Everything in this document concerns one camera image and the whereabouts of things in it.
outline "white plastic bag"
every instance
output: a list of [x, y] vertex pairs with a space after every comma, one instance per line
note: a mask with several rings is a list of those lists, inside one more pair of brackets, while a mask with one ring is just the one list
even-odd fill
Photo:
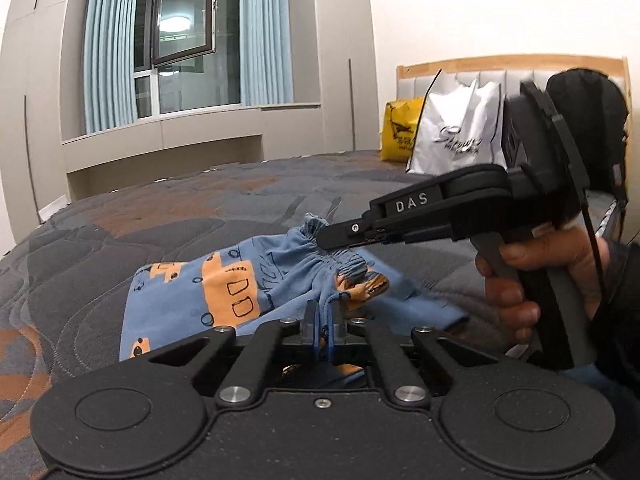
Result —
[[505, 166], [501, 149], [502, 87], [466, 86], [440, 71], [424, 102], [406, 170], [437, 176], [474, 164]]

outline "gripper handle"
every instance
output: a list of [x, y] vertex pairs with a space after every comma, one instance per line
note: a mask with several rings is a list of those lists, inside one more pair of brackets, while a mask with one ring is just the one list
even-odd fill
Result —
[[508, 266], [500, 256], [498, 247], [503, 243], [531, 238], [531, 229], [523, 228], [504, 234], [476, 235], [471, 243], [496, 275], [520, 282], [525, 297], [540, 306], [536, 334], [546, 367], [567, 370], [593, 363], [596, 351], [589, 337], [584, 301], [567, 269], [521, 271]]

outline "elastic waistband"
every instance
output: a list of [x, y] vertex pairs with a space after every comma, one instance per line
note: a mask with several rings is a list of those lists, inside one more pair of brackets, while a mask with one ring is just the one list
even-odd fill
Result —
[[367, 261], [360, 254], [351, 249], [338, 249], [335, 251], [325, 251], [318, 247], [316, 243], [316, 233], [323, 227], [329, 225], [325, 219], [311, 213], [305, 214], [305, 222], [300, 228], [300, 232], [311, 241], [322, 259], [326, 260], [337, 275], [343, 278], [347, 285], [361, 283], [367, 274]]

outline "yellow bag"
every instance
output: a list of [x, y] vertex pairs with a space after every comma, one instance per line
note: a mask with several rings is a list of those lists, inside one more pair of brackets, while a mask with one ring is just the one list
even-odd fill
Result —
[[386, 104], [382, 125], [381, 160], [406, 162], [414, 148], [415, 132], [424, 97], [400, 99]]

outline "blue children's clothing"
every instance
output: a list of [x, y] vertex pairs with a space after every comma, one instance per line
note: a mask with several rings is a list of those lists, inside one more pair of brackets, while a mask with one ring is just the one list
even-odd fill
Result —
[[326, 221], [307, 214], [285, 235], [256, 236], [187, 263], [139, 269], [122, 325], [120, 359], [178, 341], [212, 326], [238, 335], [283, 317], [302, 319], [308, 300], [320, 304], [321, 322], [332, 301], [344, 317], [369, 317], [398, 334], [426, 324], [445, 330], [464, 311], [422, 290], [373, 254], [324, 251], [316, 232]]

